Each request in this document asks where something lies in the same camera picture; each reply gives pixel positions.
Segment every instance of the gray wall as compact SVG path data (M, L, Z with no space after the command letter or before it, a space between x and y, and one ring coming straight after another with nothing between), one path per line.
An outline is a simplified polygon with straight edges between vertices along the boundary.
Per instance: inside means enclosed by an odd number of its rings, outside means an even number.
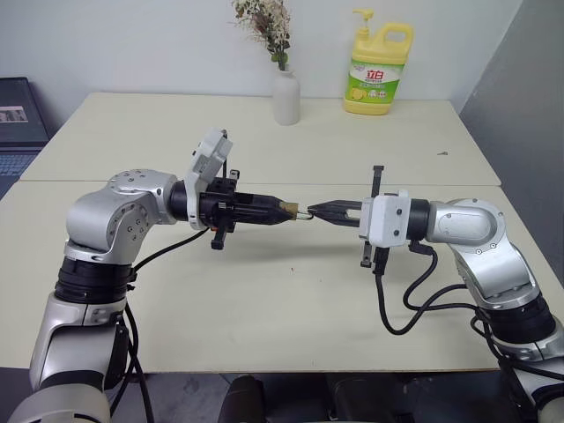
M524 0L461 118L562 282L562 0Z

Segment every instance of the laptop screen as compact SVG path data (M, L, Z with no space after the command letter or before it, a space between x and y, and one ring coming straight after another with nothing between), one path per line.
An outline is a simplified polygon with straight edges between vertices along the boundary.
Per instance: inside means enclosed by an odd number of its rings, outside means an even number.
M0 78L0 149L43 147L47 142L27 78Z

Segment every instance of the white vase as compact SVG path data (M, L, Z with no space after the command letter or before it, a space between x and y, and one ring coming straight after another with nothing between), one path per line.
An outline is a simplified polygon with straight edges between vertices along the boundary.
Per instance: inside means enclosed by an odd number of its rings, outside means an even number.
M300 120L300 83L291 70L277 70L272 87L272 112L280 125Z

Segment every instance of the white wall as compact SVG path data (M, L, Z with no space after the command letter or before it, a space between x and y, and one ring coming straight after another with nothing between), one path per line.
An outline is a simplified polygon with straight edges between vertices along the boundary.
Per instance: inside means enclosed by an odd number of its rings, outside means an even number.
M5 0L0 76L28 76L56 129L91 91L268 95L265 50L234 27L230 0ZM460 110L521 0L286 0L290 61L306 97L339 97L354 7L373 27L404 21L415 42L398 97Z

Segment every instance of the green label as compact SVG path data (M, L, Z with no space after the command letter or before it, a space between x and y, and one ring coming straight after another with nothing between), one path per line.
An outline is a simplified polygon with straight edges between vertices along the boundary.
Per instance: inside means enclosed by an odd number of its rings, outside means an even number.
M351 61L345 98L360 103L389 104L396 95L402 64Z

